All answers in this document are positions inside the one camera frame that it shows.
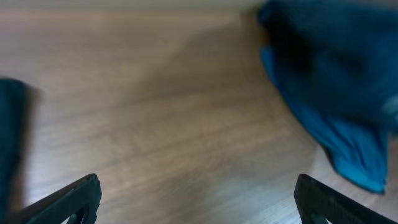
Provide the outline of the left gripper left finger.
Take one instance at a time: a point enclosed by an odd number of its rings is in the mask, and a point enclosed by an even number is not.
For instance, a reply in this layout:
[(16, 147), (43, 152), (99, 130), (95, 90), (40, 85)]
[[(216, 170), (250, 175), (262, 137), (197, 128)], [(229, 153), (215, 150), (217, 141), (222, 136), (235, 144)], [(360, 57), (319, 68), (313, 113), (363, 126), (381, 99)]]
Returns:
[(96, 174), (88, 174), (6, 218), (6, 224), (94, 224), (102, 196)]

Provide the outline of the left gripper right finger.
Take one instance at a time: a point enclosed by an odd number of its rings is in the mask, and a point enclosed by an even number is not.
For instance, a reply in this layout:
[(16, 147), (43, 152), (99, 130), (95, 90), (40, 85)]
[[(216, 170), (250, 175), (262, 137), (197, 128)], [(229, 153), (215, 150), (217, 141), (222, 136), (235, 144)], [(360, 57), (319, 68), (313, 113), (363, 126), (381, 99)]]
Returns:
[(397, 224), (307, 174), (300, 174), (294, 199), (302, 224)]

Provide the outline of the dark navy blue shorts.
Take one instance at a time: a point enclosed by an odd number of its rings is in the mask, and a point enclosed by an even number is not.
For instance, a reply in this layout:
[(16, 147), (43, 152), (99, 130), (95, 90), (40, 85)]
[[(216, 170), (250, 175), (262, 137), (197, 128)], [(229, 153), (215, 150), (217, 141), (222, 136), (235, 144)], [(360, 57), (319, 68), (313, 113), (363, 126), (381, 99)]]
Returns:
[(30, 144), (35, 89), (13, 78), (1, 78), (1, 219), (22, 204), (22, 170)]

